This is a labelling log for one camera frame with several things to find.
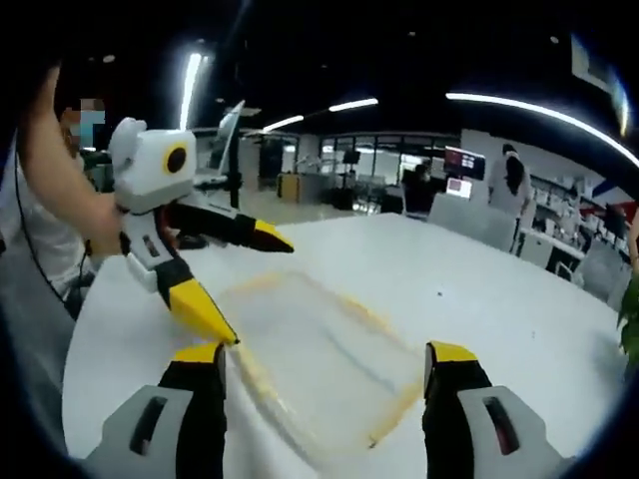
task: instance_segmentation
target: transparent plastic bag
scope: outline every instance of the transparent plastic bag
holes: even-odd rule
[[[258,409],[318,469],[374,447],[423,393],[423,357],[378,317],[300,272],[217,298]]]

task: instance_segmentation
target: green plant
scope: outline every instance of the green plant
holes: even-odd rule
[[[624,321],[621,328],[621,347],[628,355],[627,373],[639,367],[639,274],[634,274],[628,283],[621,301],[621,309],[617,320],[617,327]]]

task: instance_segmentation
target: black ceiling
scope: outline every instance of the black ceiling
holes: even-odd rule
[[[571,75],[569,33],[578,33],[591,52],[614,63],[632,101],[638,98],[639,76],[628,51],[630,15],[573,15],[555,6],[534,13],[470,12],[461,4],[444,8],[406,0],[185,1],[174,10],[150,12],[141,4],[130,6],[127,15],[85,25],[93,34],[83,35],[63,67],[61,90],[102,97],[109,127],[131,115],[151,127],[171,128],[178,124],[188,53],[215,52],[208,83],[195,100],[195,127],[214,126],[240,99],[261,109],[245,119],[245,126],[260,128],[377,97],[377,107],[318,113],[290,130],[454,133],[477,128],[568,156],[629,193],[639,182],[638,169],[626,169],[610,148],[584,133],[529,113],[454,104],[444,97],[452,90],[530,101],[616,138],[619,126],[610,97]],[[115,55],[115,62],[103,64],[107,54]],[[633,141],[633,135],[624,139],[630,147]]]

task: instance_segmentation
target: ceiling light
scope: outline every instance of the ceiling light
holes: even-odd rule
[[[358,100],[356,102],[342,103],[341,105],[333,105],[329,108],[332,112],[340,112],[342,110],[350,110],[353,108],[367,107],[369,105],[377,105],[377,98],[368,98],[367,100]]]
[[[276,128],[285,127],[286,125],[290,125],[291,123],[297,123],[304,119],[302,115],[297,115],[296,117],[286,118],[285,120],[281,120],[280,122],[273,123],[272,125],[268,125],[267,127],[262,128],[263,133],[268,133]]]
[[[606,143],[610,147],[614,148],[617,152],[622,154],[628,160],[630,160],[636,167],[639,167],[639,159],[635,157],[630,150],[628,150],[623,145],[617,143],[608,135],[601,133],[599,130],[591,127],[583,123],[580,120],[569,117],[563,113],[555,112],[554,110],[550,110],[549,108],[540,107],[538,105],[533,105],[531,103],[519,102],[517,100],[509,100],[507,98],[500,97],[490,97],[487,95],[474,95],[471,93],[446,93],[446,98],[448,100],[459,100],[465,102],[479,102],[479,103],[491,103],[494,105],[503,105],[505,107],[515,107],[521,110],[528,110],[529,112],[540,113],[541,115],[545,115],[550,118],[554,118],[556,120],[562,121],[569,125],[579,128],[586,133],[589,133],[593,137],[598,138],[602,142]]]
[[[191,108],[191,98],[193,97],[193,90],[196,85],[196,76],[200,63],[202,62],[202,55],[199,53],[191,54],[189,57],[189,65],[187,66],[187,74],[184,79],[184,94],[182,96],[182,108],[180,109],[180,130],[187,129],[187,122],[189,121],[189,109]]]

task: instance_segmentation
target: black cable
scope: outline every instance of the black cable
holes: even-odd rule
[[[36,254],[36,250],[33,246],[33,242],[31,240],[31,235],[29,235],[29,231],[27,230],[27,222],[26,222],[26,218],[24,216],[24,210],[22,209],[22,201],[20,200],[20,185],[18,182],[18,153],[16,152],[16,155],[14,157],[14,181],[15,181],[15,188],[16,188],[16,200],[18,201],[18,210],[20,212],[20,228],[22,229],[22,233],[24,235],[25,240],[27,241],[27,246],[29,247],[29,251],[31,252],[31,257],[33,258],[33,262],[36,265],[36,268],[38,269],[38,271],[40,271],[40,274],[42,275],[42,277],[44,278],[45,282],[47,283],[47,285],[49,286],[49,289],[51,289],[51,291],[55,294],[55,296],[58,298],[58,300],[64,305],[65,309],[67,309],[67,311],[69,311],[69,308],[67,307],[67,304],[64,300],[64,298],[60,295],[60,293],[58,292],[58,290],[54,287],[53,283],[51,282],[51,280],[49,279],[49,277],[47,277],[47,273],[44,272],[44,269],[42,268],[42,265],[40,264],[40,261],[38,260],[38,255]],[[80,275],[82,275],[82,266],[84,265],[84,259],[87,256],[88,252],[85,250],[84,255],[82,256],[82,260],[80,261]]]

